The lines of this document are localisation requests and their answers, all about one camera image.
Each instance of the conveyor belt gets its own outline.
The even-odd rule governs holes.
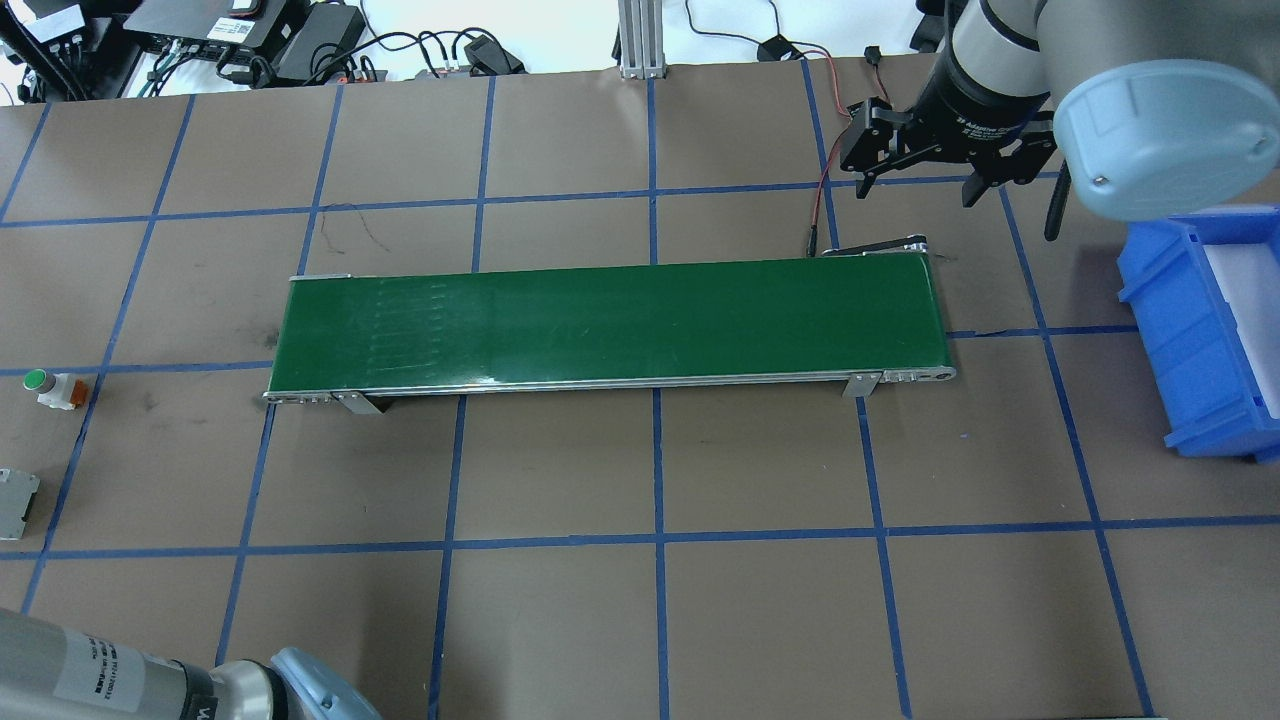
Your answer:
[[[954,377],[927,258],[294,278],[273,402]]]

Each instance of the bottle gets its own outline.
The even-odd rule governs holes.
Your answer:
[[[22,379],[22,387],[35,392],[36,401],[58,410],[76,410],[84,405],[88,386],[84,380],[69,374],[52,374],[45,370],[32,370]]]

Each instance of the blue plastic bin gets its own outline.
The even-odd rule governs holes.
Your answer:
[[[1172,428],[1165,445],[1280,460],[1280,206],[1133,223],[1120,274]]]

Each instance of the white floor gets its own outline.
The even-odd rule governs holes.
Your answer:
[[[776,0],[782,33],[791,40],[826,45],[836,55],[861,55],[868,45],[884,54],[911,53],[911,33],[920,14],[914,0]],[[755,40],[774,33],[773,10],[767,0],[689,0],[699,29],[733,32]],[[20,0],[13,3],[19,17],[31,17]],[[444,0],[365,0],[370,22],[378,32],[462,29],[479,26],[498,40],[534,73],[595,70],[612,65],[609,53],[617,32],[614,0],[490,0],[456,3]],[[755,60],[755,46],[741,40],[705,37],[689,29],[685,0],[663,3],[663,36],[669,64],[746,63]],[[410,79],[425,69],[416,50],[389,53],[374,46],[369,58],[389,78]],[[134,77],[129,95],[145,81],[147,56]],[[0,82],[17,87],[22,70],[0,61]],[[227,92],[243,90],[218,78],[209,63],[189,63],[179,69],[165,95]],[[8,97],[0,97],[6,102]]]

